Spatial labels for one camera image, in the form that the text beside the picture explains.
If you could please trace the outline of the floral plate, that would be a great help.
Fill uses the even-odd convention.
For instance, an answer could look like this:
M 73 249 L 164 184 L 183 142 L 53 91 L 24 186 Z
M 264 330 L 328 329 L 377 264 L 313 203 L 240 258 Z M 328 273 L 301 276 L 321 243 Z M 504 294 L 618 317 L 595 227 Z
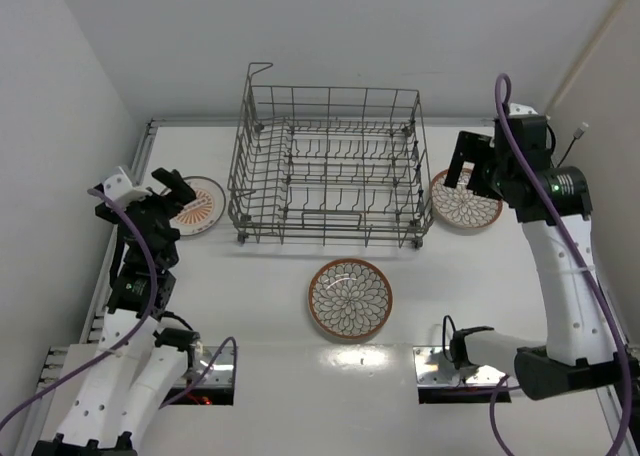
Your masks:
M 342 340 L 364 340 L 387 322 L 393 308 L 391 285 L 368 261 L 343 258 L 322 266 L 310 281 L 308 309 L 326 334 Z
M 464 168 L 457 186 L 445 185 L 447 170 L 438 173 L 430 183 L 430 195 L 435 214 L 459 229 L 482 229 L 492 225 L 501 215 L 501 201 L 475 195 L 467 189 L 472 170 Z

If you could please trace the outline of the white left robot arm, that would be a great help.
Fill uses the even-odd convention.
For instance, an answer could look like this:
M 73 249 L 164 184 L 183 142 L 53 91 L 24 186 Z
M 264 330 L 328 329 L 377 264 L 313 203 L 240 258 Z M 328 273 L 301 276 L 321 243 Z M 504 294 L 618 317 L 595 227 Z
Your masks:
M 36 455 L 135 455 L 173 384 L 192 364 L 192 330 L 161 328 L 176 283 L 180 233 L 171 221 L 196 193 L 177 170 L 158 168 L 163 193 L 135 185 L 119 167 L 92 188 L 98 218 L 114 224 L 111 294 L 93 360 L 76 369 L 84 380 L 52 439 Z

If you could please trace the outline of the orange sunburst white plate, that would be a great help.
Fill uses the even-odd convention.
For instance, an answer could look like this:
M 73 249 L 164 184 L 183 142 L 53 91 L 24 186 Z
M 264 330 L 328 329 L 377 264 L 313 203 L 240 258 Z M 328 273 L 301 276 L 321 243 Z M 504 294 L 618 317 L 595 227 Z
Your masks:
M 194 190 L 196 199 L 171 220 L 171 227 L 177 229 L 182 238 L 211 230 L 224 215 L 227 205 L 226 193 L 217 181 L 204 176 L 189 176 L 185 181 Z

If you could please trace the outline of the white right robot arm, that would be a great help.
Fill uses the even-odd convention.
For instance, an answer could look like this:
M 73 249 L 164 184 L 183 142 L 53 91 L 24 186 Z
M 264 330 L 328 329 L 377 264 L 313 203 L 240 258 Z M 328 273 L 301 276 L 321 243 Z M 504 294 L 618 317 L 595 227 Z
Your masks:
M 445 184 L 454 187 L 470 163 L 468 189 L 515 211 L 539 277 L 547 337 L 537 343 L 489 326 L 456 329 L 452 363 L 457 369 L 494 367 L 514 377 L 532 400 L 631 382 L 639 362 L 617 349 L 589 285 L 595 268 L 586 178 L 576 167 L 553 165 L 545 117 L 511 117 L 508 124 L 516 150 L 500 126 L 493 136 L 460 132 Z

